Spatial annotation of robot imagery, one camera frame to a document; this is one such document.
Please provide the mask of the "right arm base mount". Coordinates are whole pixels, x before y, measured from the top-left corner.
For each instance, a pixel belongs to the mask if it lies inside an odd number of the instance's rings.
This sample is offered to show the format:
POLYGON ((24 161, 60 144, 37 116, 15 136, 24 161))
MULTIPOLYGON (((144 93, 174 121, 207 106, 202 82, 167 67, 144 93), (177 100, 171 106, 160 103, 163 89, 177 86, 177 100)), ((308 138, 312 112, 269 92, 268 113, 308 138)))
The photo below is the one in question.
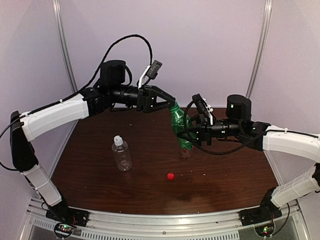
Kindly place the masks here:
POLYGON ((243 209, 238 214, 243 227, 268 222, 282 216, 280 209, 271 209, 266 206, 243 209))

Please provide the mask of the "red bottle cap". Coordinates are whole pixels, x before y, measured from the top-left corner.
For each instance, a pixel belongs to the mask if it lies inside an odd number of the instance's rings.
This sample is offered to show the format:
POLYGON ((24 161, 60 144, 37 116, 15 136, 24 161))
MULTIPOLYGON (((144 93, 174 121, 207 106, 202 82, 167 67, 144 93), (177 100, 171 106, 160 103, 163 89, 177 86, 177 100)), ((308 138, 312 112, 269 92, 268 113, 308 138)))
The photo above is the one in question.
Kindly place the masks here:
POLYGON ((173 172, 169 172, 169 173, 167 174, 167 179, 168 179, 169 181, 173 181, 173 180, 175 179, 175 174, 174 174, 173 172))

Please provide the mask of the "green plastic bottle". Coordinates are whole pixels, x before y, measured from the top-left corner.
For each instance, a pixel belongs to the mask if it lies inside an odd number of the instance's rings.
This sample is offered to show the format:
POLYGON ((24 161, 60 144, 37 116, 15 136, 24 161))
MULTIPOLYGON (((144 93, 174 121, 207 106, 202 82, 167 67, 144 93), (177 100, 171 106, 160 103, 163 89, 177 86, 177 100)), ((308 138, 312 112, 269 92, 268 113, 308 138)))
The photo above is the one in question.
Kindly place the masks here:
POLYGON ((178 133, 183 132, 185 130, 183 121, 185 112, 180 108, 177 102, 174 103, 173 107, 169 108, 169 111, 171 127, 174 135, 177 137, 179 146, 183 150, 192 150, 194 146, 192 142, 188 141, 187 139, 178 137, 178 133))

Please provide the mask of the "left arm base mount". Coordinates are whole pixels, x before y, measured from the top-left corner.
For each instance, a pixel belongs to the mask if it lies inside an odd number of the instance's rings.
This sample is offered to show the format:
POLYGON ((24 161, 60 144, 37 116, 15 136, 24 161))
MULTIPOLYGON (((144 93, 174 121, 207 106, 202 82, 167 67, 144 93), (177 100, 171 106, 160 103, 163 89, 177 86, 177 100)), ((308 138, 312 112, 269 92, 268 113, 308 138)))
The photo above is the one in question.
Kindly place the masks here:
POLYGON ((69 209, 69 216, 58 217, 54 215, 50 210, 46 211, 45 217, 58 222, 66 223, 77 227, 86 227, 89 219, 89 212, 86 210, 80 210, 76 208, 69 209))

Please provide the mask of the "red label cola bottle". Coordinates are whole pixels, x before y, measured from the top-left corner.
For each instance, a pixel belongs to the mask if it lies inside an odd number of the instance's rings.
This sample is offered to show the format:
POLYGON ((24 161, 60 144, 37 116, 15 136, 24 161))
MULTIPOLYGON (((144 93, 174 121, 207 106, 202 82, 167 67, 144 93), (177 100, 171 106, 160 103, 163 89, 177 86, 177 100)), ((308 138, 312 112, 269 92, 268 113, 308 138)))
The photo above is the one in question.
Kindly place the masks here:
POLYGON ((181 149, 180 155, 183 160, 188 160, 191 158, 191 152, 186 148, 181 149))

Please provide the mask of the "clear bottle white cap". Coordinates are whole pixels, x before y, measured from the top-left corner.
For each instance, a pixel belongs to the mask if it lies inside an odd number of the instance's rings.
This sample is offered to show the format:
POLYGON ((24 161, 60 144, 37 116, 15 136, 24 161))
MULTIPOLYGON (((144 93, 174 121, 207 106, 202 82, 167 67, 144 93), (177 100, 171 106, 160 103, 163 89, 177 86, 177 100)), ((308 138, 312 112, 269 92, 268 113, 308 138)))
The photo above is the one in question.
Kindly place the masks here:
POLYGON ((113 138, 112 152, 118 169, 127 172, 132 168, 132 158, 129 146, 120 135, 113 138))

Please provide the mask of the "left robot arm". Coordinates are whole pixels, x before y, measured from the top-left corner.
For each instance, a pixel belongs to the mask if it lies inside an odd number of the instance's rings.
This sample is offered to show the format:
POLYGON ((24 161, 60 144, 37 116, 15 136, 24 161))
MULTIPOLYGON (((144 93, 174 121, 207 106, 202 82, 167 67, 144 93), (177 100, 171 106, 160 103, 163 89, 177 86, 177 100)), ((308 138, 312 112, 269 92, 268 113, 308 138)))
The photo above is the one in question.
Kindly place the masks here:
POLYGON ((34 186, 52 213, 61 222, 72 218, 62 194, 40 166, 31 142, 42 134, 69 122, 93 117, 114 104, 136 107, 137 111, 152 113, 171 108, 176 99, 157 86, 143 83, 158 75, 162 63, 155 60, 148 65, 138 85, 125 84, 131 72, 123 60, 109 60, 100 65, 100 76, 92 87, 85 87, 68 100, 59 100, 39 111, 11 114, 10 148, 13 166, 34 186))

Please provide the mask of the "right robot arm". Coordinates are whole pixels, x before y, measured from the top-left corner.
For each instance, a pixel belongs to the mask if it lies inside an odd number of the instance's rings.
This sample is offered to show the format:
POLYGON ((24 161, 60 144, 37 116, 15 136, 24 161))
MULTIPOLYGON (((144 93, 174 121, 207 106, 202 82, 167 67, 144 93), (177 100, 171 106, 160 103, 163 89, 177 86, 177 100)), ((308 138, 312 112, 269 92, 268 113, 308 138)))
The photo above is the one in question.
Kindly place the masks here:
POLYGON ((187 113, 183 114, 182 130, 177 133, 177 137, 191 142, 205 153, 222 156, 248 147, 257 151, 287 153, 314 161, 314 166, 305 173, 269 191, 261 202, 262 206, 256 210, 259 220, 266 221, 276 212, 276 208, 320 191, 319 135, 252 121, 252 102, 239 94, 227 97, 226 117, 223 119, 214 116, 213 108, 199 94, 192 96, 192 101, 186 108, 190 109, 192 105, 196 106, 198 115, 188 120, 187 113), (213 138, 227 140, 229 137, 236 138, 241 145, 224 152, 214 152, 202 147, 202 142, 210 145, 213 138))

